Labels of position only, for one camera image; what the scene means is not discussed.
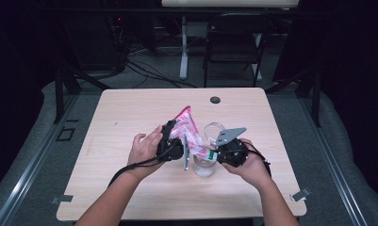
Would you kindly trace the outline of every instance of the person's left hand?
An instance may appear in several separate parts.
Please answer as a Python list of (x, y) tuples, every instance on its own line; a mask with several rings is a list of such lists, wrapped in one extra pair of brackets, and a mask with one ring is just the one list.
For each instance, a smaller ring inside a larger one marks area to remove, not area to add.
[[(137, 134), (133, 139), (133, 146), (129, 154), (127, 165), (139, 163), (155, 157), (158, 143), (162, 139), (161, 131), (162, 126), (159, 125), (157, 129), (149, 136), (146, 136), (145, 134)], [(157, 163), (157, 161), (158, 160), (155, 160), (145, 165), (154, 165)], [(127, 173), (133, 174), (141, 181), (151, 173), (158, 170), (162, 166), (162, 164), (163, 162), (152, 167), (137, 167), (135, 169), (128, 170)]]

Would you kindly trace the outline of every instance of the chair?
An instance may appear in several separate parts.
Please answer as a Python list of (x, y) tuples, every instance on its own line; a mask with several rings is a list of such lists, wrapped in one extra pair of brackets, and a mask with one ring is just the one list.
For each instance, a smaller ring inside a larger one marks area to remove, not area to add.
[(208, 62), (257, 64), (253, 87), (262, 60), (266, 38), (273, 31), (271, 19), (251, 13), (224, 13), (213, 17), (206, 31), (206, 47), (203, 69), (206, 87)]

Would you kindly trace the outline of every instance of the wrist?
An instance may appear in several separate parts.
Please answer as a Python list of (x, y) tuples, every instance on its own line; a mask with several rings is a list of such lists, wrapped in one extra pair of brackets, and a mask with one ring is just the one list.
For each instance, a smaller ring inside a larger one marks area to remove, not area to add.
[(271, 177), (269, 177), (257, 181), (253, 186), (259, 191), (259, 193), (263, 193), (264, 191), (271, 190), (273, 187), (275, 187), (276, 183)]
[(126, 171), (119, 175), (119, 177), (115, 180), (114, 184), (129, 184), (132, 186), (138, 186), (139, 183), (141, 182), (141, 179), (137, 177), (135, 174)]

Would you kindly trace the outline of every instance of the pink object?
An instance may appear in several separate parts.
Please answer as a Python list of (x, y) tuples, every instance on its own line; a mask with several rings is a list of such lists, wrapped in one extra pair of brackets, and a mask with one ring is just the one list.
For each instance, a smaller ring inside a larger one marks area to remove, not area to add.
[(189, 151), (204, 159), (214, 160), (216, 154), (203, 146), (203, 140), (201, 139), (198, 129), (195, 126), (195, 122), (191, 117), (191, 107), (186, 106), (175, 118), (176, 125), (171, 131), (170, 138), (179, 137), (184, 142), (184, 135), (186, 135), (189, 143)]

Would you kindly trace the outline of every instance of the desk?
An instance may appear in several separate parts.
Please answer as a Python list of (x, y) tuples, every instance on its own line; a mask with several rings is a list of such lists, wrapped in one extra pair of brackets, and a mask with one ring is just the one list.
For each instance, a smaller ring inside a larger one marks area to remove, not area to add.
[[(219, 104), (210, 98), (221, 98)], [(271, 162), (273, 180), (295, 216), (306, 212), (304, 201), (289, 195), (300, 190), (263, 89), (109, 89), (103, 92), (76, 160), (62, 202), (59, 220), (74, 221), (107, 189), (127, 162), (133, 137), (151, 133), (190, 105), (203, 140), (213, 121), (226, 128), (246, 127), (250, 139)], [(183, 170), (183, 159), (167, 162), (141, 182), (123, 219), (200, 219), (261, 217), (257, 190), (217, 164), (208, 178)]]
[[(296, 8), (299, 0), (162, 0), (166, 8)], [(182, 61), (180, 79), (187, 79), (189, 55), (187, 49), (187, 21), (182, 17)], [(255, 72), (257, 65), (252, 65)]]

